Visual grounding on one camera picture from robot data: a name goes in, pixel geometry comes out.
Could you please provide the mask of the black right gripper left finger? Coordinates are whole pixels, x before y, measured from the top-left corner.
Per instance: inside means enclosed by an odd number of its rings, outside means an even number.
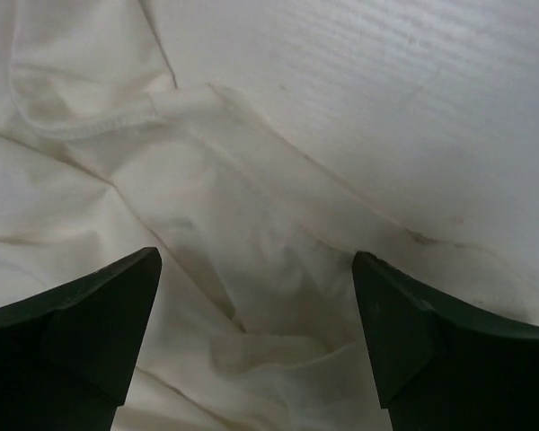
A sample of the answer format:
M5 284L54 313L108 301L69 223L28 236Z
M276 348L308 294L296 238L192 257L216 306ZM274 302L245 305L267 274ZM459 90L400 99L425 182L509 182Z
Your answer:
M109 430L155 301L158 249L0 307L0 430Z

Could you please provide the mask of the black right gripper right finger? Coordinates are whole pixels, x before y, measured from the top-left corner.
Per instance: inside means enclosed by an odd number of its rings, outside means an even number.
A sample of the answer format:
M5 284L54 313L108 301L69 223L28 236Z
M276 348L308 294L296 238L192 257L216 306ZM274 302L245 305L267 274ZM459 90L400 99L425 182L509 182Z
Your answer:
M539 327L358 252L352 276L380 406L395 430L539 430Z

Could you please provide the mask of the white cloth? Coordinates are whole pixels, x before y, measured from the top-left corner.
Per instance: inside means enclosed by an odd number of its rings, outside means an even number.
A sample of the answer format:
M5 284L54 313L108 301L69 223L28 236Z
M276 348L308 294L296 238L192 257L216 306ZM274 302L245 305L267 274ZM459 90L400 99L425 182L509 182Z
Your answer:
M390 429L357 251L539 325L539 1L0 1L0 305L147 246L115 429Z

